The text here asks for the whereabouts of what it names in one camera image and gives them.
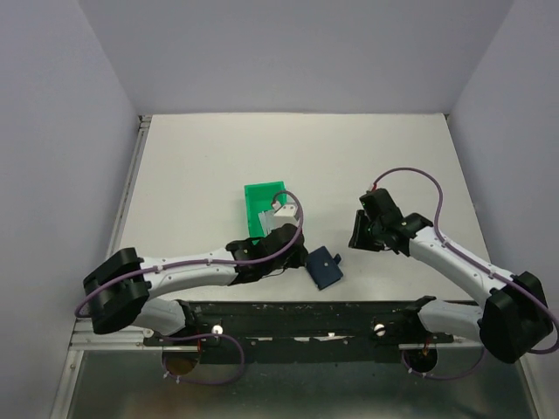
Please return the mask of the green plastic bin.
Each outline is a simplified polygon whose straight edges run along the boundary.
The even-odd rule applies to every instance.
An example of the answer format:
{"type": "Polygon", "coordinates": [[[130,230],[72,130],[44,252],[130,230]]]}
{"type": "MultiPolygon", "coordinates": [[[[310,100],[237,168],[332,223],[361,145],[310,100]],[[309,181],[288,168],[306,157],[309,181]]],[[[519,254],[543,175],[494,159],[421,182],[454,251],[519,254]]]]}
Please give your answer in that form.
{"type": "Polygon", "coordinates": [[[247,227],[250,237],[263,237],[259,214],[272,209],[274,195],[285,189],[283,181],[247,184],[244,186],[247,227]]]}

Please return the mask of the blue leather card holder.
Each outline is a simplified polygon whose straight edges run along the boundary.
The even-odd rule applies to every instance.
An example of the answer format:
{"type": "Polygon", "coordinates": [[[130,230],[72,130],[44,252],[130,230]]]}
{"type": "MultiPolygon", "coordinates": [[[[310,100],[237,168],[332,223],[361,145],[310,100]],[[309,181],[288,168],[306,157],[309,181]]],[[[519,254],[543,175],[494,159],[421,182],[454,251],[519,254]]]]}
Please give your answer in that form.
{"type": "Polygon", "coordinates": [[[326,246],[322,246],[307,255],[305,268],[316,287],[322,291],[342,279],[341,261],[339,253],[332,255],[326,246]]]}

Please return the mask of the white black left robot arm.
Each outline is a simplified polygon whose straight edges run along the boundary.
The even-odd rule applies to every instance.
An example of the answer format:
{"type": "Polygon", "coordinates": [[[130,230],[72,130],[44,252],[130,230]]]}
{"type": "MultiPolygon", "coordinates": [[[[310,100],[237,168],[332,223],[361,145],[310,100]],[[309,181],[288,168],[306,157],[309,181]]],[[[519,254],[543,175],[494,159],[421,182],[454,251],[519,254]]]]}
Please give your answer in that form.
{"type": "Polygon", "coordinates": [[[250,284],[277,270],[301,268],[307,256],[301,228],[290,223],[265,237],[234,240],[187,258],[142,258],[133,247],[121,249],[86,276],[86,296],[76,315],[89,318],[98,335],[138,326],[182,345],[192,338],[194,325],[180,303],[165,300],[165,295],[250,284]]]}

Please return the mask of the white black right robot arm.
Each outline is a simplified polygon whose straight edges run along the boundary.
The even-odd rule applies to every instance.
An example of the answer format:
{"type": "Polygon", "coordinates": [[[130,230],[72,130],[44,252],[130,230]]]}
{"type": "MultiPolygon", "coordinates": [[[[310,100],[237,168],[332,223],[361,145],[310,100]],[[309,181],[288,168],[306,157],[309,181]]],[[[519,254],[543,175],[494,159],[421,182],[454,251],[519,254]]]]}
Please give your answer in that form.
{"type": "Polygon", "coordinates": [[[476,257],[418,213],[404,216],[386,189],[369,191],[359,201],[350,248],[414,258],[473,299],[471,306],[428,299],[402,320],[408,340],[448,333],[477,341],[498,360],[514,363],[552,333],[553,321],[545,312],[545,294],[536,276],[527,271],[515,275],[476,257]]]}

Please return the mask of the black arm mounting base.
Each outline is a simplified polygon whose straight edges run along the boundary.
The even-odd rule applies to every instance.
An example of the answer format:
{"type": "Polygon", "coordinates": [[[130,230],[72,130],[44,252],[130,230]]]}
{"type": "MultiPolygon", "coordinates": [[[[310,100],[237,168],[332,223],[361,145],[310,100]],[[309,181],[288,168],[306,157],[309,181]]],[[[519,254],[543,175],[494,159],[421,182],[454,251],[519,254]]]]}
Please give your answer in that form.
{"type": "Polygon", "coordinates": [[[397,362],[401,348],[451,344],[418,319],[425,302],[182,302],[186,327],[147,347],[178,352],[203,364],[397,362]]]}

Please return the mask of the aluminium table edge rail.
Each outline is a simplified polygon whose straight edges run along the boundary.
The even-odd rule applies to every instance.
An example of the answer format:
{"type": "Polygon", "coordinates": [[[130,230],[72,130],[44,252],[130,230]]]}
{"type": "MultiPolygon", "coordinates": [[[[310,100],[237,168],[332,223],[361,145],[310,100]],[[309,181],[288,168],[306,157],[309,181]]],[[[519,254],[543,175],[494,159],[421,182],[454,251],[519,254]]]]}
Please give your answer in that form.
{"type": "Polygon", "coordinates": [[[141,166],[143,151],[147,142],[148,132],[153,119],[152,114],[144,114],[139,116],[139,129],[136,135],[135,146],[132,153],[131,162],[128,166],[128,172],[125,179],[124,187],[121,192],[119,206],[114,219],[114,224],[108,243],[105,259],[109,259],[115,252],[120,249],[121,238],[128,218],[128,211],[132,196],[134,194],[135,183],[141,166]]]}

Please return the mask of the aluminium front frame rail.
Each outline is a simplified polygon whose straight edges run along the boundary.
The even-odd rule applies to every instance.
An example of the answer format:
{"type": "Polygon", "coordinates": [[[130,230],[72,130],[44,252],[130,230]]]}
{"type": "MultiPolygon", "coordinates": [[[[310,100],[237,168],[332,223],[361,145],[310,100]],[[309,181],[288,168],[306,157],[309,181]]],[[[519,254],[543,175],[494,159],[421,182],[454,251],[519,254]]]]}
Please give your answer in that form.
{"type": "Polygon", "coordinates": [[[116,333],[98,335],[93,332],[90,320],[77,320],[72,330],[50,418],[69,416],[73,393],[86,352],[142,350],[143,339],[143,330],[138,327],[129,326],[116,333]]]}

